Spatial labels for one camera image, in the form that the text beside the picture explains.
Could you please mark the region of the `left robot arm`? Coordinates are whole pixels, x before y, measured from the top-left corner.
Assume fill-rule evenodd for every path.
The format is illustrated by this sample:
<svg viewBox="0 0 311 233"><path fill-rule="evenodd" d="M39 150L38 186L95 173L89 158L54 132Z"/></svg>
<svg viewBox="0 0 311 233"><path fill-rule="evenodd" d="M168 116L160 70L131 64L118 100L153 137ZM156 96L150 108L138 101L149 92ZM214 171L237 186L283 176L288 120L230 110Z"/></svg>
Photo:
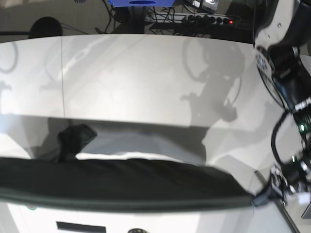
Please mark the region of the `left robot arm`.
<svg viewBox="0 0 311 233"><path fill-rule="evenodd" d="M273 99L283 109L271 135L276 165L265 187L253 200L262 206L273 200L287 203L290 195L310 191L311 75L300 58L300 48L311 37L311 3L308 0L265 0L260 24L253 23L253 47L259 75ZM276 148L277 133L292 116L302 150L287 162Z"/></svg>

